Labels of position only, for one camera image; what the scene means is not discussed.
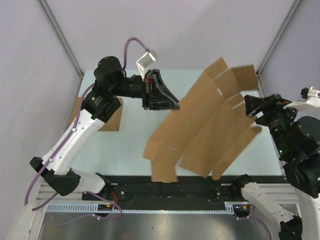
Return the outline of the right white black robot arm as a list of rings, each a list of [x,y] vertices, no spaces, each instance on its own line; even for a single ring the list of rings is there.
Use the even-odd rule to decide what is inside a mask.
[[[318,240],[320,238],[320,121],[311,116],[296,118],[298,112],[319,108],[320,95],[307,93],[291,102],[279,94],[267,97],[244,96],[248,118],[262,113],[255,120],[268,127],[280,161],[284,162],[286,180],[297,196],[300,216],[286,210],[269,197],[247,174],[234,178],[230,194],[243,199],[270,221],[273,221],[281,240]]]

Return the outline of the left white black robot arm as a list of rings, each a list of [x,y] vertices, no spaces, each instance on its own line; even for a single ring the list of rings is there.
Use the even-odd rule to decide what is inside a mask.
[[[179,100],[164,84],[159,69],[149,69],[156,61],[150,51],[137,61],[138,75],[127,76],[115,56],[102,58],[93,74],[94,83],[80,98],[76,116],[54,147],[42,157],[33,157],[31,167],[38,177],[60,196],[75,190],[92,192],[98,199],[110,196],[111,188],[102,175],[72,169],[75,158],[92,135],[122,106],[121,97],[141,99],[144,110],[179,110]]]

